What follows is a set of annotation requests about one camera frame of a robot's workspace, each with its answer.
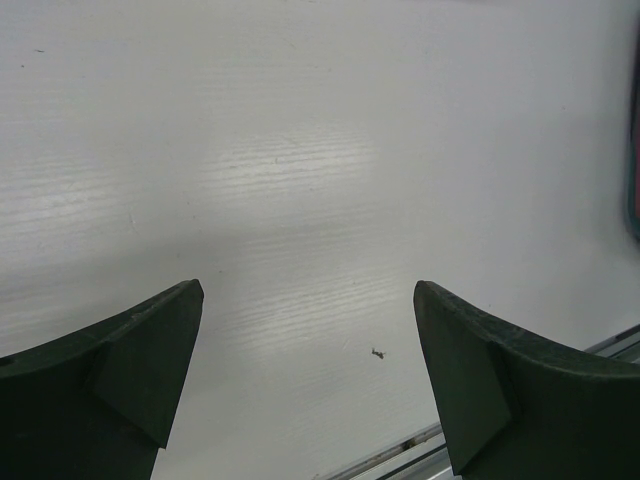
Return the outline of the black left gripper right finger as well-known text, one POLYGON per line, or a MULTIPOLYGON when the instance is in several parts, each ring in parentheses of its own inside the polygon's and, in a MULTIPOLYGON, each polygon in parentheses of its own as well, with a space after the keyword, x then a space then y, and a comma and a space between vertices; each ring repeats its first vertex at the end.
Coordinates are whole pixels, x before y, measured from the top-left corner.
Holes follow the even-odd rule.
POLYGON ((639 368, 495 317, 431 281, 416 323, 453 473, 635 479, 639 368))

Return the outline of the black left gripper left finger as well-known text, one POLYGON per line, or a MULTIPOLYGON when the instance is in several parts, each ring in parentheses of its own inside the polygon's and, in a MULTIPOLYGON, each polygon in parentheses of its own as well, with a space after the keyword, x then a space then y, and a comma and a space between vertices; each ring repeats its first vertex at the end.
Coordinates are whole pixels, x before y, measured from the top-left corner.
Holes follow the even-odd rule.
POLYGON ((183 281, 1 360, 4 479, 148 479, 166 448, 203 311, 183 281))

